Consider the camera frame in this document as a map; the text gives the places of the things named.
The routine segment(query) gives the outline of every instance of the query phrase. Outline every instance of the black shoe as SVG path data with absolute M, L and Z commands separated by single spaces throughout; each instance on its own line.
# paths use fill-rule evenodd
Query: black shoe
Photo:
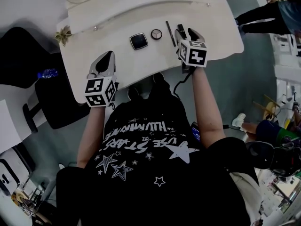
M 155 84 L 159 84 L 159 83 L 165 81 L 164 75 L 161 72 L 153 74 L 152 80 L 154 81 Z
M 127 90 L 127 97 L 129 98 L 129 100 L 131 101 L 135 101 L 135 100 L 138 100 L 140 98 L 142 98 L 140 95 L 139 95 L 139 92 L 138 90 L 134 87 L 134 86 L 130 86 Z

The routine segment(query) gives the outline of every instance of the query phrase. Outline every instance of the round black object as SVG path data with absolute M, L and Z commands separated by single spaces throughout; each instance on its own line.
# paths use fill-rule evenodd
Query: round black object
M 154 29 L 151 31 L 150 35 L 154 40 L 159 40 L 162 38 L 162 32 L 159 29 Z

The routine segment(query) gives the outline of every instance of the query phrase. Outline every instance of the black pants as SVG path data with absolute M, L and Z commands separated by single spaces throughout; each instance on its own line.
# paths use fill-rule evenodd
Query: black pants
M 274 20 L 269 22 L 248 24 L 268 18 L 274 18 Z M 238 21 L 238 25 L 244 24 L 242 30 L 245 33 L 275 33 L 282 35 L 291 34 L 282 18 L 278 2 L 268 3 L 267 5 L 248 11 L 238 16 L 236 20 Z

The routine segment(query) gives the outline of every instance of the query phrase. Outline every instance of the blue shirt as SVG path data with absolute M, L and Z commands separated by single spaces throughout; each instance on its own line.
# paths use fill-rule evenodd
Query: blue shirt
M 292 34 L 301 31 L 301 0 L 278 3 L 282 18 Z

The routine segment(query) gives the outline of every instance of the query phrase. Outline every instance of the black chair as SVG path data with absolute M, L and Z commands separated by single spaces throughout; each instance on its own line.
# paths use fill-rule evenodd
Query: black chair
M 0 39 L 0 84 L 29 88 L 37 81 L 37 73 L 47 68 L 58 70 L 58 76 L 39 79 L 35 90 L 39 103 L 23 113 L 32 132 L 38 132 L 33 117 L 42 109 L 53 129 L 67 126 L 90 112 L 90 107 L 78 104 L 74 98 L 61 53 L 50 54 L 23 28 L 10 29 Z

